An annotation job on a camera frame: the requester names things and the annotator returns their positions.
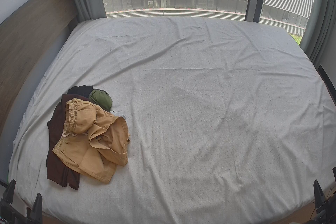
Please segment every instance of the bed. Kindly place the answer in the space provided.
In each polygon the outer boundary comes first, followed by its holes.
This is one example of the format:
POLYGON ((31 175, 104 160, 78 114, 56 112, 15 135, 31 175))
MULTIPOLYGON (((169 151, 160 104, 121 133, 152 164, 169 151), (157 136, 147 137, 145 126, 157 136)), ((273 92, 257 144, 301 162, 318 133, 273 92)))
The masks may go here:
POLYGON ((270 223, 334 184, 336 107, 284 30, 197 17, 98 19, 72 31, 14 140, 9 179, 66 223, 270 223), (129 162, 78 191, 46 178, 61 94, 94 85, 129 127, 129 162))

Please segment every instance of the dark brown pants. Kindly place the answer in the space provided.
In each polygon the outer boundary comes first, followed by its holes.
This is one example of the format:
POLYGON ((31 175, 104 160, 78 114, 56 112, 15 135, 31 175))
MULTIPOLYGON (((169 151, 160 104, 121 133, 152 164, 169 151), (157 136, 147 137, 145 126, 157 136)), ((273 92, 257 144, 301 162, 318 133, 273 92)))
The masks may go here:
POLYGON ((67 183, 75 190, 79 187, 79 173, 71 170, 53 153, 53 148, 59 141, 65 122, 65 104, 67 101, 77 98, 89 101, 88 98, 77 94, 63 94, 54 110, 51 120, 47 123, 49 129, 49 151, 47 155, 47 178, 66 187, 67 183))

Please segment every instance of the pile of clothes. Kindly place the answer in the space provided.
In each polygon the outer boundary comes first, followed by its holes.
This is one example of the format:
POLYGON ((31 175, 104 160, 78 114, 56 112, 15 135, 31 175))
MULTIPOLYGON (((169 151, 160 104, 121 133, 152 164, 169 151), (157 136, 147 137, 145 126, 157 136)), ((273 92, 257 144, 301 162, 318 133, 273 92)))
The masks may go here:
POLYGON ((93 86, 75 86, 62 95, 47 123, 48 179, 78 190, 79 174, 108 183, 117 165, 126 165, 127 123, 111 106, 109 94, 93 86))

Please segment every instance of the wooden bed frame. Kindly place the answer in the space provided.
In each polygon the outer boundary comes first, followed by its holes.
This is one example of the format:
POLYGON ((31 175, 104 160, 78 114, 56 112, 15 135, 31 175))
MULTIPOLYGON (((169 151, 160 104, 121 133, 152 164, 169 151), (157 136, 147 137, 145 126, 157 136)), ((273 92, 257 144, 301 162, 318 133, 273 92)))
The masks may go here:
POLYGON ((0 24, 0 135, 29 72, 76 15, 74 0, 29 0, 0 24))

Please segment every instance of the brown garment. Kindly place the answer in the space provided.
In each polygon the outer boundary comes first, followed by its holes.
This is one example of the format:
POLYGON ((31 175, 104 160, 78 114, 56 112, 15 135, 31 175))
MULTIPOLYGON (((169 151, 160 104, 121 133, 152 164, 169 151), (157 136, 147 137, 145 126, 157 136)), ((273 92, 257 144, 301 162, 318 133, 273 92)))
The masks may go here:
POLYGON ((53 152, 74 171, 108 183, 116 166, 128 162, 126 121, 76 98, 66 103, 65 114, 64 134, 53 152))
POLYGON ((52 118, 48 121, 49 129, 49 151, 47 155, 47 178, 61 185, 62 187, 69 186, 78 190, 79 173, 71 170, 63 164, 63 162, 53 153, 54 146, 62 137, 64 122, 65 122, 65 105, 67 101, 77 98, 83 101, 89 99, 77 94, 64 94, 61 101, 57 104, 52 118))

